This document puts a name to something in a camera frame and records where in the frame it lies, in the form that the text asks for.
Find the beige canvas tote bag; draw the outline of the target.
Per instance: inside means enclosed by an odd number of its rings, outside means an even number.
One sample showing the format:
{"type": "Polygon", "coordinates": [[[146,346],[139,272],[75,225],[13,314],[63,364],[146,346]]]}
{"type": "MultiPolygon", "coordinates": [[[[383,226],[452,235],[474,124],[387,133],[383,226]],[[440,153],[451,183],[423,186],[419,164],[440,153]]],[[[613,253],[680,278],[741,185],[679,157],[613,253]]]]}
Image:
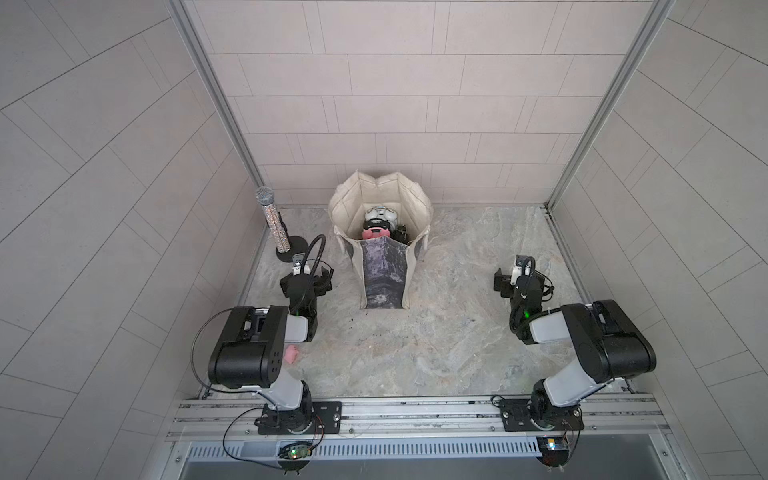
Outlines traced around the beige canvas tote bag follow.
{"type": "Polygon", "coordinates": [[[427,249],[434,213],[422,187],[395,172],[375,178],[353,173],[337,186],[328,205],[334,233],[348,255],[361,285],[361,306],[368,309],[407,309],[418,257],[427,249]],[[365,213],[385,205],[406,225],[409,244],[390,237],[362,239],[365,213]]]}

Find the pink alarm clock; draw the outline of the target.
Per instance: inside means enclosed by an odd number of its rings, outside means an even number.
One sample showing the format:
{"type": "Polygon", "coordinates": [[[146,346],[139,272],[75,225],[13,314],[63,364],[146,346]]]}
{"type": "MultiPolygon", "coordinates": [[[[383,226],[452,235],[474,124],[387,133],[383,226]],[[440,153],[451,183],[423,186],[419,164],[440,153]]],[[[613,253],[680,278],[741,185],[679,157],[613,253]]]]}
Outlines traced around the pink alarm clock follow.
{"type": "Polygon", "coordinates": [[[370,240],[380,237],[390,237],[391,230],[388,226],[383,225],[368,225],[365,226],[362,231],[362,239],[370,240]]]}

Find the white twin-bell alarm clock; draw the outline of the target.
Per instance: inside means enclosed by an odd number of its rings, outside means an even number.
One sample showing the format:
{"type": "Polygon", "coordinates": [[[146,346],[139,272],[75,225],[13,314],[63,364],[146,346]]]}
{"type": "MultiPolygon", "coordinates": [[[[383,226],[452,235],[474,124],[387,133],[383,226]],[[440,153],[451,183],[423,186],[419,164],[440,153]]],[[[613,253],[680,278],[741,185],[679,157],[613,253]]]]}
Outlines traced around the white twin-bell alarm clock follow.
{"type": "Polygon", "coordinates": [[[385,205],[378,205],[368,210],[364,215],[365,227],[368,224],[383,225],[384,223],[388,224],[389,230],[396,229],[398,226],[398,213],[385,205]]]}

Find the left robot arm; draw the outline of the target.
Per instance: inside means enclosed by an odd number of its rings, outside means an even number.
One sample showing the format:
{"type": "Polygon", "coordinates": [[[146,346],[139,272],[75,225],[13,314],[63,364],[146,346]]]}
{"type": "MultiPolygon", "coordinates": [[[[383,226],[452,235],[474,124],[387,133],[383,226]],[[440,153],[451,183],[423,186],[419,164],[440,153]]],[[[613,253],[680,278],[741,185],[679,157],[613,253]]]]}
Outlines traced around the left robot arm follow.
{"type": "Polygon", "coordinates": [[[287,306],[239,306],[229,311],[210,356],[208,379],[265,400],[255,421],[260,435],[301,435],[314,429],[339,432],[342,405],[314,401],[307,383],[283,369],[290,346],[314,339],[317,298],[332,289],[332,277],[333,269],[325,263],[318,274],[296,267],[280,281],[287,306]]]}

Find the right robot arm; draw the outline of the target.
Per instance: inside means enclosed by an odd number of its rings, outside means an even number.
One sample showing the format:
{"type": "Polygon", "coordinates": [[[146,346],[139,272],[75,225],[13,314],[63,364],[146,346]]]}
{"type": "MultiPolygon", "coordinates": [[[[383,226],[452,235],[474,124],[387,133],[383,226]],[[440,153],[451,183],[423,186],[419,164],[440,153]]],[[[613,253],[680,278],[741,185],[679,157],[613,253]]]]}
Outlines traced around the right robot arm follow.
{"type": "Polygon", "coordinates": [[[545,309],[544,297],[550,293],[545,282],[545,275],[528,267],[517,267],[511,275],[494,273],[493,290],[510,301],[511,332],[526,345],[568,340],[576,355],[556,374],[538,380],[529,399],[491,398],[507,432],[580,431],[582,400],[657,365],[652,346],[616,301],[545,309]]]}

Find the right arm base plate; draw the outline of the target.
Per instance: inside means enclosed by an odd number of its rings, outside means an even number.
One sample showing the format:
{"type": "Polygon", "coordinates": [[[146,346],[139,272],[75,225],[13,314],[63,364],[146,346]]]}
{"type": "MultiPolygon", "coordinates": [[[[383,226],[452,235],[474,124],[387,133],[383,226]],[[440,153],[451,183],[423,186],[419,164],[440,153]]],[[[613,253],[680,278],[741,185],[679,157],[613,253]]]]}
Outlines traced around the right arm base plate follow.
{"type": "Polygon", "coordinates": [[[500,396],[492,399],[491,403],[499,410],[506,432],[578,432],[584,429],[583,416],[578,405],[556,407],[546,398],[533,400],[500,396]]]}

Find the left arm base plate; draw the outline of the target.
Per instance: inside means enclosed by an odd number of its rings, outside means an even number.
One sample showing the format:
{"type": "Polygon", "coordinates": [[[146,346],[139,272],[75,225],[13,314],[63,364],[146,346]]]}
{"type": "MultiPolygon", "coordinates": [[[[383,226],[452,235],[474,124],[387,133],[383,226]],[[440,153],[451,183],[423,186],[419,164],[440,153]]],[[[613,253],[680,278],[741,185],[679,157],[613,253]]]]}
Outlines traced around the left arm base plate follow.
{"type": "Polygon", "coordinates": [[[340,401],[313,401],[290,411],[265,406],[254,424],[259,435],[338,434],[342,408],[340,401]]]}

